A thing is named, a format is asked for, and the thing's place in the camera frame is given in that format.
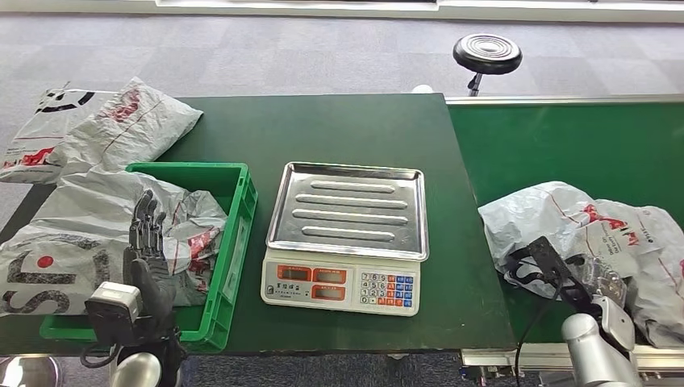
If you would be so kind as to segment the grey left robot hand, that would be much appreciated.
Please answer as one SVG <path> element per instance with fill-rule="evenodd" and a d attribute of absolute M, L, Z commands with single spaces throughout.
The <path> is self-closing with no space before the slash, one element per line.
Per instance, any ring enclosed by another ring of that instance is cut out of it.
<path fill-rule="evenodd" d="M 163 226 L 166 213 L 159 201 L 146 189 L 133 209 L 129 227 L 129 244 L 124 250 L 127 283 L 141 293 L 144 313 L 159 331 L 176 326 L 173 301 L 176 288 L 165 257 Z"/>

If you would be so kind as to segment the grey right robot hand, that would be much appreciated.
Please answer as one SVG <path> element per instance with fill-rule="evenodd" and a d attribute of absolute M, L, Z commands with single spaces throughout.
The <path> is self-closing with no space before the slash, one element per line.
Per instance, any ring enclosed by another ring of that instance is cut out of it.
<path fill-rule="evenodd" d="M 587 293 L 608 297 L 619 307 L 625 307 L 627 286 L 615 270 L 598 257 L 579 254 L 573 258 L 573 273 Z"/>

